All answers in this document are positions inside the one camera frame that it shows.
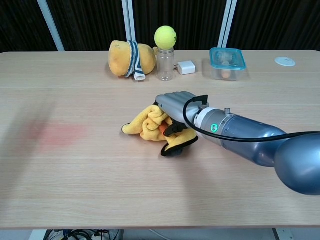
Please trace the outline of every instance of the black cable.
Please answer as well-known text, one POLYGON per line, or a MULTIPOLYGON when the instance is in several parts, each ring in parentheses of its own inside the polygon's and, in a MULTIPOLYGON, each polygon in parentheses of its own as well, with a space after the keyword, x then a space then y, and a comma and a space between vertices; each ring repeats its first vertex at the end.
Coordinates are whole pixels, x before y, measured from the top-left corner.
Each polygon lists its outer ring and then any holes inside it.
POLYGON ((53 230, 47 230, 46 232, 45 232, 45 235, 44 235, 44 237, 43 237, 43 240, 48 240, 49 239, 49 236, 50 236, 50 234, 53 232, 53 230))
POLYGON ((56 233, 56 235, 55 236, 53 236, 53 237, 51 237, 49 240, 53 240, 56 236, 58 236, 59 235, 59 231, 56 233))
POLYGON ((95 231, 94 236, 98 237, 100 235, 101 239, 102 239, 103 238, 103 234, 109 234, 109 238, 110 238, 109 231, 108 230, 103 230, 103 229, 95 231))
POLYGON ((69 238, 75 237, 75 236, 81 236, 86 240, 91 240, 91 236, 86 231, 83 231, 83 230, 74 230, 68 233, 62 240, 68 240, 69 238))
POLYGON ((118 236, 119 232, 120 232, 120 229, 119 229, 119 230, 118 230, 118 232, 116 233, 116 235, 115 235, 115 237, 114 237, 114 239, 113 239, 113 240, 116 240, 116 238, 117 238, 117 236, 118 236))
POLYGON ((242 138, 242 137, 232 137, 232 136, 222 136, 219 134, 214 134, 209 131, 205 131, 201 128, 196 127, 193 123, 191 123, 187 117, 187 107, 190 103, 194 102, 202 102, 202 105, 207 105, 208 103, 208 95, 202 95, 202 96, 196 96, 188 100, 184 107, 183 107, 183 118, 188 126, 190 126, 195 131, 207 135, 212 138, 220 139, 220 140, 227 140, 232 142, 241 142, 241 143, 262 143, 262 142, 271 142, 271 141, 278 141, 278 140, 284 140, 284 139, 291 139, 295 137, 299 137, 302 135, 307 134, 319 134, 320 131, 303 131, 303 132, 294 132, 294 133, 288 133, 288 134, 282 134, 277 136, 268 136, 268 137, 258 137, 258 138, 242 138))

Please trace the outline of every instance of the blue lid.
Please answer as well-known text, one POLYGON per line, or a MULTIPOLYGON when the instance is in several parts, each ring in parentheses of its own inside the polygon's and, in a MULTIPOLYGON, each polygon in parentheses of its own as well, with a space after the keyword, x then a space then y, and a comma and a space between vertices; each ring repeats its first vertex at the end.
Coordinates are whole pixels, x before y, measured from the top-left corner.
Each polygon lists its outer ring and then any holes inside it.
POLYGON ((241 50, 235 48, 211 48, 210 61, 216 69, 244 70, 247 67, 241 50))

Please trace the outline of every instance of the power adapter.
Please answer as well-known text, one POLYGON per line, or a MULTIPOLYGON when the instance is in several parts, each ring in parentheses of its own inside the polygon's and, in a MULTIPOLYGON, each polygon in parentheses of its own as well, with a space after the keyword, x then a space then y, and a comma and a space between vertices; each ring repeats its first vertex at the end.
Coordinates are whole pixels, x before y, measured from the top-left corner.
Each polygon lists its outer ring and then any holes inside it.
POLYGON ((196 66, 192 61, 181 61, 178 62, 177 70, 181 75, 194 74, 196 72, 196 66))

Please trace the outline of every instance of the yellow towel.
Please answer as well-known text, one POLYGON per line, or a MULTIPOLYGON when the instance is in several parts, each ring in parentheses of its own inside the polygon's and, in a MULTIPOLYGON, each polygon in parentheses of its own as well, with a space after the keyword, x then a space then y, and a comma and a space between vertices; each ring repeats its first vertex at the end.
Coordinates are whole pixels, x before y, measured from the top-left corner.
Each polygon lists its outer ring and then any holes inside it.
POLYGON ((161 155, 165 157, 177 156, 183 148, 198 140, 196 131, 184 129, 171 136, 164 136, 164 131, 173 123, 172 119, 157 105, 148 106, 133 121, 122 127, 122 132, 129 135, 140 134, 146 141, 167 141, 162 148, 161 155))

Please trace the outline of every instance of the egg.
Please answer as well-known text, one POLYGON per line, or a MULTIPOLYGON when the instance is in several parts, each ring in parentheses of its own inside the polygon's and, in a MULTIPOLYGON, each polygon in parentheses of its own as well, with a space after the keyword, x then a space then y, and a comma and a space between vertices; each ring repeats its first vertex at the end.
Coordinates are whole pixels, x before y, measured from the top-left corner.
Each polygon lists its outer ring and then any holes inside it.
POLYGON ((231 71, 228 70, 228 69, 223 69, 223 70, 221 70, 221 76, 222 76, 224 79, 229 79, 230 76, 231 76, 231 71))

